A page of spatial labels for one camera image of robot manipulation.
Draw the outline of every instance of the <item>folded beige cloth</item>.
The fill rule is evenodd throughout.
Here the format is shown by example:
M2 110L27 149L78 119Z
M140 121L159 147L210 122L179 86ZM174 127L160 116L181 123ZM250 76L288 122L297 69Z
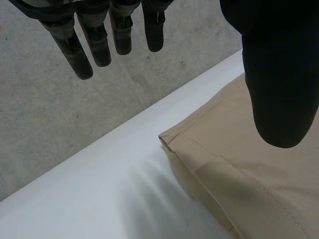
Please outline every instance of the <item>folded beige cloth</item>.
M319 118L291 149L259 136L244 75L160 136L172 168L237 239L319 239Z

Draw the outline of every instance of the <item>black rubber fingertip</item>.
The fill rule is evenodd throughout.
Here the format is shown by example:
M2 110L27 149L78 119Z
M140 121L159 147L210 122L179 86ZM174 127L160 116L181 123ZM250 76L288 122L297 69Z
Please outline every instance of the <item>black rubber fingertip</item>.
M119 55L128 55L132 51L131 31L113 31L116 52Z
M254 99L253 113L258 133L265 142L279 148L298 145L308 133L316 108L307 103L289 105L287 102L268 102Z
M153 27L148 27L146 25L145 33L149 50L151 52L160 51L164 45L163 28L161 27L161 29L154 29Z

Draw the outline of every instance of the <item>gray floor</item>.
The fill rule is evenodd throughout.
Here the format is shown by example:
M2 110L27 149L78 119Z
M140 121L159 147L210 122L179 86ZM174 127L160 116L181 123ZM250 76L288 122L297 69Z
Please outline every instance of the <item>gray floor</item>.
M39 22L0 6L0 201L241 48L219 0L176 0L161 52L148 51L138 8L132 53L109 37L112 64L88 54L94 77L81 81Z

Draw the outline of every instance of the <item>tan towel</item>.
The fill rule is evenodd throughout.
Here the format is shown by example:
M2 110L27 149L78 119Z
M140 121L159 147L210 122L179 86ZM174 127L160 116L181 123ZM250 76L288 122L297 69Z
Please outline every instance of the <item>tan towel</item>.
M237 239L319 239L319 118L291 149L255 128L244 75L160 136L191 195Z

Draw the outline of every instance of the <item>white surface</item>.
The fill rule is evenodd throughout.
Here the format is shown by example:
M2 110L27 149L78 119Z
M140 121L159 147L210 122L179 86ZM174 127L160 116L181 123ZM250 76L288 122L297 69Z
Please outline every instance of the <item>white surface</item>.
M228 239L158 135L244 72L241 51L0 203L1 239Z

